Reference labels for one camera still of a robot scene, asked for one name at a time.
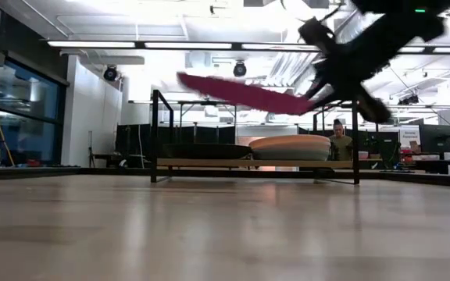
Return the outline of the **black computer monitor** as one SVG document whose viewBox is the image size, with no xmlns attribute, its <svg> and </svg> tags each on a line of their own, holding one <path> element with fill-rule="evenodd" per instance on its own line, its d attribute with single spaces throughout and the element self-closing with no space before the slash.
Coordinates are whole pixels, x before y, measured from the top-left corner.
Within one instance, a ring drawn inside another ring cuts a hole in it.
<svg viewBox="0 0 450 281">
<path fill-rule="evenodd" d="M 450 126 L 420 125 L 420 147 L 422 152 L 450 152 Z"/>
</svg>

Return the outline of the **dark red plate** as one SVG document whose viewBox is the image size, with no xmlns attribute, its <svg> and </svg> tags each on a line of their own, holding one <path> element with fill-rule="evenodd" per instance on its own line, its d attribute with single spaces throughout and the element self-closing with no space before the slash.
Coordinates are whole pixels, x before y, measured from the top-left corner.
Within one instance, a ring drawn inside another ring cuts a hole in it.
<svg viewBox="0 0 450 281">
<path fill-rule="evenodd" d="M 281 94 L 216 77 L 177 73 L 186 88 L 213 98 L 276 114 L 303 115 L 315 108 L 314 102 L 303 97 Z"/>
</svg>

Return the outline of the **black metal dish rack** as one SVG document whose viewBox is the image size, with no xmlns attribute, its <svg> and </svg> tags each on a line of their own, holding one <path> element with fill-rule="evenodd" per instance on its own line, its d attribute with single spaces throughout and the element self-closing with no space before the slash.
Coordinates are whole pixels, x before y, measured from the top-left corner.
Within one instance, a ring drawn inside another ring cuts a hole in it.
<svg viewBox="0 0 450 281">
<path fill-rule="evenodd" d="M 174 110 L 170 103 L 164 98 L 159 90 L 152 91 L 152 124 L 151 124 L 151 145 L 152 145 L 152 167 L 150 169 L 150 182 L 158 183 L 159 150 L 158 150 L 158 132 L 159 132 L 159 103 L 162 102 L 170 111 L 170 140 L 173 140 Z M 190 167 L 261 167 L 261 166 L 286 166 L 303 167 L 312 169 L 322 168 L 351 168 L 353 169 L 353 185 L 360 184 L 359 160 L 354 159 L 351 162 L 330 162 L 330 161 L 304 161 L 304 160 L 248 160 L 248 159 L 184 159 L 184 158 L 161 158 L 161 165 L 166 165 L 169 171 L 174 166 L 189 165 Z"/>
</svg>

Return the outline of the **orange plate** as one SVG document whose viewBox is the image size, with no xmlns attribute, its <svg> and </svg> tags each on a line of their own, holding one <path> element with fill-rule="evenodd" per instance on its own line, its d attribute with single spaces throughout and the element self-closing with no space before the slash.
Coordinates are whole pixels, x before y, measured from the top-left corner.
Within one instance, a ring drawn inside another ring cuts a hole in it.
<svg viewBox="0 0 450 281">
<path fill-rule="evenodd" d="M 330 146 L 331 142 L 328 137 L 311 134 L 264 137 L 261 139 L 253 140 L 249 143 L 249 147 L 252 150 L 264 148 L 300 148 L 317 151 L 328 151 L 330 149 Z"/>
</svg>

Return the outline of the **white sign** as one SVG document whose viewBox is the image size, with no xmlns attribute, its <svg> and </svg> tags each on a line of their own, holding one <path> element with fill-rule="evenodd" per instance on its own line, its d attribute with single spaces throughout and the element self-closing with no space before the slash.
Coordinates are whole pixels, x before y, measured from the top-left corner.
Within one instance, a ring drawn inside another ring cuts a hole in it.
<svg viewBox="0 0 450 281">
<path fill-rule="evenodd" d="M 420 130 L 418 128 L 400 129 L 398 135 L 401 148 L 411 148 L 412 142 L 420 145 Z"/>
</svg>

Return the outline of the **black partition panels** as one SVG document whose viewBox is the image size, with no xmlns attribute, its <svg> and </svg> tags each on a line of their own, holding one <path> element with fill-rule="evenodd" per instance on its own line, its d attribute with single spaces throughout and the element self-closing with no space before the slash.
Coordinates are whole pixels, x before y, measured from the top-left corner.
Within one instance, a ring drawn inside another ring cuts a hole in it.
<svg viewBox="0 0 450 281">
<path fill-rule="evenodd" d="M 165 144 L 235 144 L 234 126 L 168 126 L 158 128 L 156 141 L 159 155 L 163 156 Z M 115 151 L 121 154 L 152 156 L 152 127 L 150 124 L 119 125 L 116 131 Z"/>
</svg>

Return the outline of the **person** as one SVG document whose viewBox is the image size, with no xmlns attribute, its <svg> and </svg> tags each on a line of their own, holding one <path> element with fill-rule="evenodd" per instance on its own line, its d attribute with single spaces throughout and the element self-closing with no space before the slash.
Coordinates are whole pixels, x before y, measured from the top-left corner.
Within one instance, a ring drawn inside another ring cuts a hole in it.
<svg viewBox="0 0 450 281">
<path fill-rule="evenodd" d="M 338 161 L 352 160 L 352 138 L 345 135 L 344 127 L 339 119 L 334 120 L 333 131 L 334 133 L 329 139 L 334 146 L 334 159 Z"/>
</svg>

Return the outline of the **white ceiling duct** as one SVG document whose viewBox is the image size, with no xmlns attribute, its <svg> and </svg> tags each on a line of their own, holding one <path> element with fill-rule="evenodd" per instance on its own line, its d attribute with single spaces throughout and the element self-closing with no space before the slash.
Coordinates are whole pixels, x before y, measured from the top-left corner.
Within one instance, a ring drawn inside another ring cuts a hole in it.
<svg viewBox="0 0 450 281">
<path fill-rule="evenodd" d="M 75 55 L 83 64 L 88 65 L 144 65 L 143 56 L 130 55 L 89 55 L 80 49 L 61 50 L 60 55 Z"/>
</svg>

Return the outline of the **black plate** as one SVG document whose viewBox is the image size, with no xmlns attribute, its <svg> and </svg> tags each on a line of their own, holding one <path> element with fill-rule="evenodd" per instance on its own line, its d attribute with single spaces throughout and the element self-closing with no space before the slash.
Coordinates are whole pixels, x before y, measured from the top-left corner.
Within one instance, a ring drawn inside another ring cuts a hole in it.
<svg viewBox="0 0 450 281">
<path fill-rule="evenodd" d="M 187 159 L 239 159 L 252 153 L 249 146 L 236 144 L 164 144 L 169 158 Z"/>
</svg>

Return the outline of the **dark glass window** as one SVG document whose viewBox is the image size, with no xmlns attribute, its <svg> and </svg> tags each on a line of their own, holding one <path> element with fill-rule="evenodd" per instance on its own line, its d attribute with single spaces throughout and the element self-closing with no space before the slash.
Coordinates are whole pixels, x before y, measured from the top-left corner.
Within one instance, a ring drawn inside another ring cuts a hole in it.
<svg viewBox="0 0 450 281">
<path fill-rule="evenodd" d="M 11 61 L 1 65 L 1 165 L 58 165 L 64 102 L 60 84 Z"/>
</svg>

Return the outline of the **black tripod stand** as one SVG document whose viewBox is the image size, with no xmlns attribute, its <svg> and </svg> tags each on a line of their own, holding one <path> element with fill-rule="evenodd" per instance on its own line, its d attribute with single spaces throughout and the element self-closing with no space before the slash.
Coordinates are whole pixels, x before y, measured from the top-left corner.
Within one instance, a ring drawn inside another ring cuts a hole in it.
<svg viewBox="0 0 450 281">
<path fill-rule="evenodd" d="M 95 167 L 95 154 L 93 152 L 93 132 L 91 130 L 88 131 L 88 166 L 90 168 Z"/>
</svg>

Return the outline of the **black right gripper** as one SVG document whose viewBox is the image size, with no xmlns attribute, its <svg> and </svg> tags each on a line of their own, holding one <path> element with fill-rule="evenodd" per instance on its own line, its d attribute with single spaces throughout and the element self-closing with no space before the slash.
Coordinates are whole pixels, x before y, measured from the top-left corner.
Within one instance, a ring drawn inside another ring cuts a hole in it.
<svg viewBox="0 0 450 281">
<path fill-rule="evenodd" d="M 363 81 L 372 78 L 392 58 L 391 52 L 379 50 L 343 50 L 325 55 L 314 63 L 316 77 L 303 95 L 312 102 L 311 112 L 336 101 L 355 101 L 360 115 L 372 123 L 386 123 L 391 118 L 388 107 L 371 96 Z"/>
</svg>

